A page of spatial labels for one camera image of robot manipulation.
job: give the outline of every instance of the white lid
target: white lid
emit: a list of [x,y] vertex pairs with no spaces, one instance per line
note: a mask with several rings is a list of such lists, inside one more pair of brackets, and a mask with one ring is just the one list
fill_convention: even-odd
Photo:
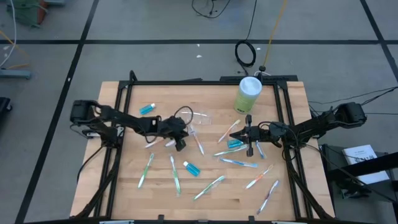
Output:
[[245,77],[239,84],[241,91],[249,96],[257,96],[262,90],[262,84],[260,80],[254,77]]

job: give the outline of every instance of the small blue bottle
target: small blue bottle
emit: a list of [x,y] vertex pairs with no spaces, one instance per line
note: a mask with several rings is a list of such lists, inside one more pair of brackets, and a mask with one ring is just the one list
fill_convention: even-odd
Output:
[[197,177],[200,174],[200,169],[198,169],[197,167],[195,167],[195,165],[188,163],[187,161],[185,161],[184,163],[185,168],[195,177]]
[[144,115],[144,114],[147,114],[147,113],[151,112],[154,108],[155,108],[155,104],[154,104],[154,103],[151,103],[151,104],[146,105],[145,107],[141,108],[141,109],[139,110],[139,113],[140,113],[141,115]]
[[239,141],[237,139],[234,139],[234,140],[229,140],[227,142],[227,145],[228,145],[228,149],[232,149],[232,148],[235,148],[235,147],[243,145],[243,142]]

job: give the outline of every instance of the yellow cable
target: yellow cable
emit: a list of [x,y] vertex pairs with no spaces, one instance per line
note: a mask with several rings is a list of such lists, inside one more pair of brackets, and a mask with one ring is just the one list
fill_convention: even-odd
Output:
[[29,66],[29,64],[27,63],[27,64],[22,64],[22,65],[13,65],[13,66],[8,67],[6,69],[21,68],[21,67],[25,67],[25,66]]
[[268,59],[269,49],[271,48],[272,38],[274,37],[274,33],[275,33],[275,30],[276,30],[276,27],[278,27],[278,23],[279,23],[279,21],[280,21],[280,18],[281,18],[282,15],[284,14],[285,7],[286,7],[286,3],[287,3],[287,0],[284,0],[284,3],[283,3],[283,5],[282,5],[282,9],[280,9],[279,16],[278,16],[278,19],[276,20],[274,29],[272,30],[271,36],[269,37],[268,47],[267,47],[267,53],[266,53],[266,59],[264,60],[264,63],[262,64],[263,66],[266,66],[267,59]]
[[[14,45],[13,41],[12,41],[5,33],[3,33],[1,30],[0,30],[0,34],[1,34],[6,40],[8,40],[8,42],[9,42],[10,44]],[[20,49],[20,48],[18,47],[18,45],[15,45],[15,47],[17,48],[17,50],[19,50],[21,53],[23,53],[23,54],[30,60],[30,56],[29,56],[28,53],[26,53],[24,50]],[[29,65],[29,64],[13,65],[13,66],[11,66],[10,68],[14,68],[14,67],[24,67],[24,66],[28,66],[28,65]]]

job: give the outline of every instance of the wooden table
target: wooden table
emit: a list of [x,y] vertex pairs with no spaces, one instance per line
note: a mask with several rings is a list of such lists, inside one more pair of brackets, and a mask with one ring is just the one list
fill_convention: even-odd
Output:
[[[118,82],[104,82],[98,98],[99,103],[113,106],[117,87]],[[296,124],[310,119],[303,83],[288,82],[288,87]],[[245,115],[238,114],[233,109],[237,90],[238,86],[228,85],[133,86],[129,107],[131,115],[140,116],[139,108],[155,103],[156,108],[149,113],[149,116],[159,114],[163,118],[168,118],[179,107],[187,105],[194,111],[210,114],[212,124],[195,125],[198,137],[205,148],[205,156],[200,154],[191,136],[185,138],[187,146],[181,152],[177,152],[174,147],[164,147],[166,141],[145,149],[147,143],[144,138],[127,129],[113,206],[113,219],[156,220],[159,214],[163,214],[166,220],[248,220],[248,216],[256,214],[272,184],[280,180],[266,209],[256,217],[256,220],[295,220],[286,164],[281,157],[282,149],[271,143],[261,143],[267,155],[265,160],[260,158],[256,148],[252,157],[246,157],[245,151],[225,156],[239,161],[257,162],[259,164],[257,169],[220,162],[212,156],[227,149],[226,141],[217,144],[217,140],[232,123],[240,119],[242,122],[237,130],[244,127]],[[282,92],[280,95],[284,118],[287,121]],[[278,121],[275,96],[271,86],[263,86],[251,114],[253,125],[260,121]],[[316,140],[311,140],[309,144],[317,146]],[[88,141],[85,160],[97,150],[99,145],[99,139]],[[83,169],[76,188],[71,215],[80,212],[98,188],[104,152],[105,150]],[[144,185],[138,189],[139,179],[151,152],[155,154],[154,160]],[[308,189],[326,212],[334,216],[319,152],[307,147],[301,149],[301,153]],[[176,194],[169,154],[175,159],[182,188],[180,197]],[[183,166],[184,161],[192,162],[201,169],[200,176],[191,175]],[[271,164],[274,168],[268,174],[249,190],[244,189],[244,186]],[[223,183],[209,194],[196,201],[192,200],[221,175],[226,177]],[[297,192],[300,210],[304,217],[305,209],[299,188]],[[107,199],[108,192],[104,194],[103,205],[106,205]]]

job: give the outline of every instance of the concrete floor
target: concrete floor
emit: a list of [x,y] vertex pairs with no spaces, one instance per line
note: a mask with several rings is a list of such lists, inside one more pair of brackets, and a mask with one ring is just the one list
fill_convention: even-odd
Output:
[[[93,0],[67,1],[52,7],[42,28],[18,25],[22,40],[79,40]],[[221,9],[226,0],[215,2]],[[197,7],[205,6],[197,0]],[[386,40],[398,40],[398,1],[367,0]],[[187,0],[100,0],[87,39],[170,40],[243,39],[246,37],[254,0],[233,0],[217,19],[198,17]],[[282,1],[257,4],[250,39],[268,39]],[[5,4],[0,3],[4,12]],[[12,19],[0,13],[0,29],[13,35]],[[289,0],[275,39],[287,40],[377,40],[359,0]],[[0,45],[0,58],[7,51]],[[12,99],[14,110],[0,129],[0,217],[13,223],[44,143],[55,106],[77,45],[20,45],[30,55],[31,80],[0,80],[0,96]],[[266,45],[256,44],[254,73],[264,58]],[[388,45],[398,58],[398,45]],[[240,49],[242,58],[249,58]],[[18,51],[7,66],[26,63]],[[97,99],[101,82],[125,80],[133,69],[139,80],[184,80],[238,75],[234,44],[144,44],[85,45],[65,106],[58,122],[42,175],[26,222],[67,218],[82,163],[86,140],[69,130],[68,115],[73,100]],[[304,81],[309,100],[330,101],[373,90],[397,86],[397,79],[380,44],[316,45],[275,44],[267,63],[273,75],[297,75]],[[370,98],[357,98],[363,102]],[[313,105],[317,110],[327,106]],[[398,92],[364,107],[365,112],[398,113]],[[396,152],[398,116],[369,115],[368,122],[353,130],[330,131],[320,142],[339,146],[371,144],[376,151]],[[394,223],[392,205],[366,200],[342,200],[335,195],[338,218],[358,222]]]

